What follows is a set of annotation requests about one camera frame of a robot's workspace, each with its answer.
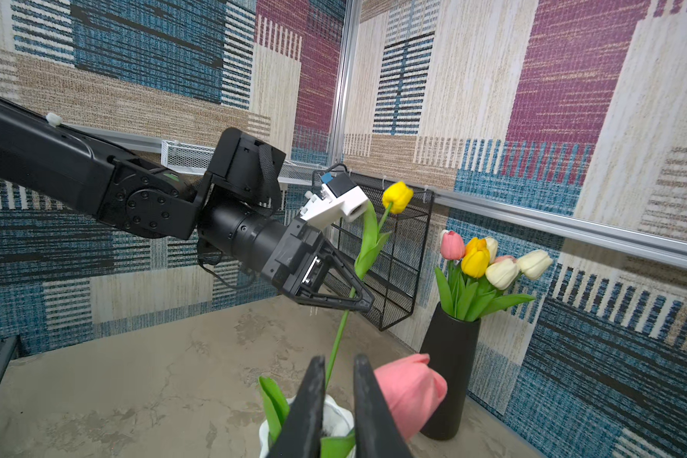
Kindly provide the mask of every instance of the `tulip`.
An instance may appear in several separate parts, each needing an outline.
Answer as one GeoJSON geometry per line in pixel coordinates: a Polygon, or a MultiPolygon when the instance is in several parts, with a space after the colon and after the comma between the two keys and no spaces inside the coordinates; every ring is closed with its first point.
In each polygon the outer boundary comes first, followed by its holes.
{"type": "Polygon", "coordinates": [[[403,181],[396,182],[382,195],[382,204],[387,208],[389,204],[392,204],[390,213],[393,215],[399,215],[410,203],[410,200],[414,196],[414,191],[407,187],[403,181]]]}
{"type": "Polygon", "coordinates": [[[505,254],[504,256],[499,256],[494,260],[494,262],[501,262],[504,260],[512,260],[512,261],[516,262],[516,258],[514,256],[512,256],[511,254],[505,254]]]}
{"type": "Polygon", "coordinates": [[[457,232],[442,231],[440,237],[440,254],[448,261],[457,261],[466,254],[466,244],[457,232]]]}
{"type": "Polygon", "coordinates": [[[448,391],[448,383],[427,366],[429,362],[429,355],[414,354],[374,371],[404,440],[418,434],[448,391]]]}
{"type": "Polygon", "coordinates": [[[461,262],[461,270],[466,275],[479,279],[484,276],[490,260],[491,254],[486,248],[485,240],[474,237],[466,245],[466,256],[461,262]]]}
{"type": "Polygon", "coordinates": [[[496,289],[507,289],[512,281],[519,275],[519,266],[514,261],[514,256],[499,256],[494,264],[485,270],[485,277],[496,289]]]}
{"type": "Polygon", "coordinates": [[[494,264],[494,260],[496,259],[496,252],[499,249],[499,243],[496,241],[494,237],[486,237],[484,240],[485,247],[489,249],[489,254],[491,255],[490,262],[494,264]]]}
{"type": "Polygon", "coordinates": [[[516,263],[525,277],[536,280],[552,265],[552,258],[544,250],[535,250],[517,259],[516,263]]]}

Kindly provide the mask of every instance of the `black cable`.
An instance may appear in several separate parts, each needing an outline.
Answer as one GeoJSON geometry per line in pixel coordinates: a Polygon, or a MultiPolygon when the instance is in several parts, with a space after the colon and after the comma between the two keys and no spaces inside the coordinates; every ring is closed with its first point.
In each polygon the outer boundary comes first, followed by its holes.
{"type": "Polygon", "coordinates": [[[255,273],[254,275],[252,275],[251,279],[249,280],[249,283],[247,283],[247,284],[243,284],[242,286],[239,286],[238,284],[229,284],[226,282],[226,280],[222,279],[219,275],[217,275],[216,272],[214,272],[213,270],[211,270],[211,269],[207,268],[205,265],[203,265],[203,261],[201,261],[201,260],[196,260],[196,261],[198,261],[198,265],[203,270],[206,270],[208,273],[212,274],[214,277],[216,277],[217,280],[221,281],[221,283],[227,288],[237,289],[237,290],[249,288],[252,286],[252,283],[254,283],[255,280],[257,280],[257,274],[255,273]]]}
{"type": "Polygon", "coordinates": [[[343,167],[344,171],[345,171],[345,172],[348,172],[348,167],[346,167],[346,164],[345,164],[345,163],[343,163],[343,162],[337,162],[337,163],[333,164],[332,166],[330,166],[328,169],[324,170],[324,171],[323,171],[323,174],[327,174],[327,173],[330,172],[331,170],[334,170],[336,167],[343,167]]]}

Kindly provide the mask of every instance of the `concrete floor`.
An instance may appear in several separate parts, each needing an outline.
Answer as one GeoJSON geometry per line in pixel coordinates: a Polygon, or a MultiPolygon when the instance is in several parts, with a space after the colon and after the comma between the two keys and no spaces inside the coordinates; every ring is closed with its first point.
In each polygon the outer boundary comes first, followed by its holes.
{"type": "MultiPolygon", "coordinates": [[[[257,456],[257,377],[293,395],[340,316],[277,297],[15,360],[0,386],[0,456],[257,456]]],[[[329,390],[349,409],[361,352],[373,367],[410,353],[352,315],[329,390]]],[[[470,400],[456,439],[410,445],[422,458],[540,456],[470,400]]]]}

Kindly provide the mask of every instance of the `pink tulip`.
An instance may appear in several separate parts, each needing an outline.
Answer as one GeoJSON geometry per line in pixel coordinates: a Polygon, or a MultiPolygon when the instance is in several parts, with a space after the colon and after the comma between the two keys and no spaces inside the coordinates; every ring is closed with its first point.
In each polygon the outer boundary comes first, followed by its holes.
{"type": "Polygon", "coordinates": [[[429,362],[430,355],[414,354],[374,371],[404,440],[420,432],[448,391],[445,379],[428,367],[429,362]]]}
{"type": "Polygon", "coordinates": [[[466,254],[466,244],[457,232],[443,231],[440,240],[440,254],[444,259],[457,261],[466,254]]]}
{"type": "Polygon", "coordinates": [[[512,260],[512,261],[516,262],[516,258],[515,258],[514,256],[512,256],[511,254],[508,254],[508,255],[506,255],[506,256],[499,256],[499,257],[497,257],[497,258],[492,262],[492,264],[496,264],[497,262],[499,262],[499,261],[504,261],[504,260],[512,260]]]}

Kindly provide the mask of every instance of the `aluminum rail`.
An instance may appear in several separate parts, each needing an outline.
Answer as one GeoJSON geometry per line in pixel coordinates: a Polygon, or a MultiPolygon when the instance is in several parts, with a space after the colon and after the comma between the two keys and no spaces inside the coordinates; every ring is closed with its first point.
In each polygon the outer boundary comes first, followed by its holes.
{"type": "Polygon", "coordinates": [[[151,137],[148,135],[138,135],[136,133],[125,133],[117,131],[108,131],[107,129],[96,129],[94,127],[86,127],[76,124],[65,124],[77,131],[86,132],[89,135],[102,137],[112,143],[117,143],[121,147],[125,147],[132,151],[146,151],[156,152],[160,154],[160,146],[163,139],[160,137],[151,137]]]}
{"type": "MultiPolygon", "coordinates": [[[[130,150],[149,151],[149,148],[157,148],[160,151],[160,144],[162,142],[161,139],[145,135],[124,134],[81,126],[73,127],[122,144],[130,150]]],[[[377,179],[384,179],[382,176],[366,175],[377,179]]],[[[418,185],[417,183],[408,184],[418,188],[425,188],[425,186],[418,185]]],[[[554,213],[496,202],[489,198],[461,194],[451,190],[430,186],[426,188],[434,192],[435,203],[440,205],[465,210],[476,215],[518,224],[687,270],[687,243],[680,242],[679,240],[593,223],[570,216],[555,215],[554,213]]]]}
{"type": "Polygon", "coordinates": [[[341,31],[341,50],[339,59],[339,77],[336,82],[335,101],[331,113],[331,126],[328,142],[328,163],[336,163],[344,154],[344,128],[346,127],[346,112],[348,91],[354,74],[354,55],[356,54],[356,40],[359,33],[359,19],[363,0],[348,0],[346,16],[343,19],[341,31]]]}

